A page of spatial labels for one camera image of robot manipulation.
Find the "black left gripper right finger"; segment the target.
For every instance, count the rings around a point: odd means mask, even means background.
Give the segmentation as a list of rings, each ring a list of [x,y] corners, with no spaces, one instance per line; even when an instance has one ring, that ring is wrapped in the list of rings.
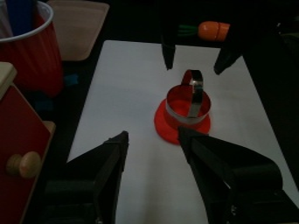
[[[273,160],[180,127],[178,143],[199,187],[208,224],[299,224]]]

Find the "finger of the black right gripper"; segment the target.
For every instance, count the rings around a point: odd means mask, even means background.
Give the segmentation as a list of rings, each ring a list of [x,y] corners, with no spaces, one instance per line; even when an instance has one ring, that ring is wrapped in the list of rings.
[[[174,55],[174,34],[170,29],[161,29],[161,49],[162,61],[165,69],[173,68],[173,55]]]
[[[219,50],[219,56],[213,64],[215,74],[221,74],[233,65],[241,54],[241,41],[236,38],[228,38]]]

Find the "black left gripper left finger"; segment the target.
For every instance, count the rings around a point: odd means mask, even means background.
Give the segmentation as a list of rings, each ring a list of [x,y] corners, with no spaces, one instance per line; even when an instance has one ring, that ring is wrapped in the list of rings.
[[[128,133],[72,159],[44,189],[38,224],[116,224]]]

